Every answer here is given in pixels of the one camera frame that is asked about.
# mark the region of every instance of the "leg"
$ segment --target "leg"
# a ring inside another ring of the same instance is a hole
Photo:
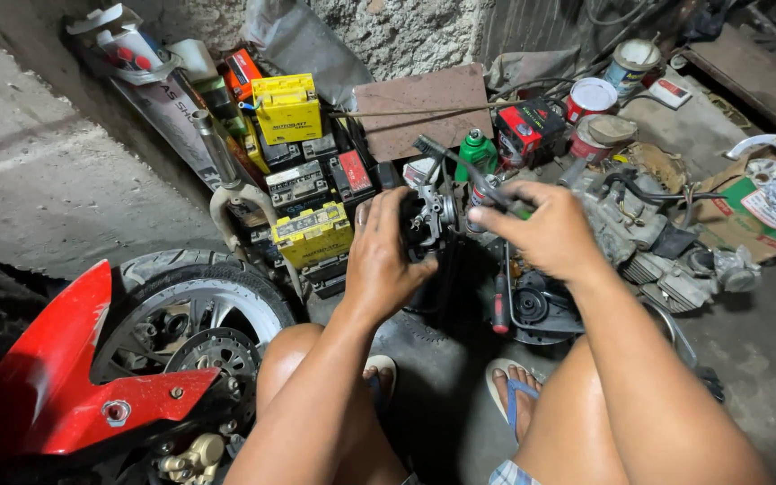
[[[534,384],[523,369],[509,372],[513,379]],[[507,407],[507,380],[501,371],[494,375],[499,397]],[[540,393],[537,402],[517,393],[520,448],[513,462],[545,485],[628,483],[609,430],[598,370],[584,336]]]
[[[265,350],[256,380],[257,419],[321,335],[321,325],[301,324],[284,329],[274,337]],[[391,379],[392,375],[380,374],[380,380],[386,381],[389,386]],[[349,403],[344,425],[346,431],[341,447],[347,453],[337,468],[336,485],[400,485],[406,479],[409,473],[379,426],[363,380],[360,391]]]

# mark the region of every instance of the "orange battery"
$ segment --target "orange battery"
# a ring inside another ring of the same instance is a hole
[[[250,81],[253,79],[262,79],[260,70],[247,55],[244,49],[232,54],[226,58],[226,64],[229,67],[228,72],[223,73],[226,85],[232,90],[236,101],[244,101],[253,96],[253,88],[250,87]]]

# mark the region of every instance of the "flip-flop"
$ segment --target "flip-flop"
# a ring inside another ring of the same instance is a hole
[[[371,366],[376,366],[379,371],[385,368],[392,370],[391,389],[388,390],[388,395],[382,392],[382,386],[379,384],[379,371],[365,381],[367,386],[373,390],[373,405],[376,407],[376,413],[381,415],[388,409],[391,398],[394,396],[394,387],[397,385],[397,363],[388,356],[371,356],[367,358],[367,362],[364,362],[364,369],[370,369]]]
[[[485,379],[487,381],[487,388],[490,389],[490,396],[492,396],[493,401],[496,402],[496,406],[498,406],[498,410],[502,413],[502,416],[508,421],[508,424],[511,425],[511,429],[514,430],[514,439],[516,439],[516,392],[524,392],[532,396],[532,398],[538,399],[538,391],[525,382],[508,377],[508,409],[505,410],[502,406],[502,400],[498,398],[496,383],[493,382],[493,370],[502,369],[502,372],[504,372],[505,375],[508,375],[508,366],[510,365],[516,366],[518,369],[524,369],[526,373],[534,378],[534,380],[537,380],[534,373],[530,372],[519,363],[514,362],[511,359],[501,358],[493,359],[487,364]]]

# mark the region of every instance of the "foot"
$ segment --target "foot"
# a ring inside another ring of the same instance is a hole
[[[493,383],[496,384],[498,398],[502,402],[505,411],[508,410],[508,378],[519,380],[529,384],[534,390],[540,392],[542,385],[532,377],[532,374],[526,372],[526,369],[517,368],[514,365],[508,366],[508,374],[505,375],[502,369],[493,370]],[[532,413],[534,404],[537,400],[522,391],[516,392],[516,442],[523,444],[523,438],[529,430],[529,424],[532,422]]]
[[[387,397],[389,392],[391,392],[391,384],[394,381],[394,372],[387,367],[377,369],[375,365],[372,365],[367,369],[364,369],[364,373],[361,377],[364,377],[364,382],[367,383],[376,373],[379,374],[379,390],[382,391],[383,396]],[[368,388],[368,390],[371,394],[373,393],[371,388]]]

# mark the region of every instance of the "motorcycle wheel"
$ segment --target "motorcycle wheel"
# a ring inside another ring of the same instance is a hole
[[[294,324],[283,293],[230,255],[173,249],[140,256],[113,269],[113,298],[90,378],[103,383],[164,372],[190,337],[221,326],[246,335],[261,353]]]

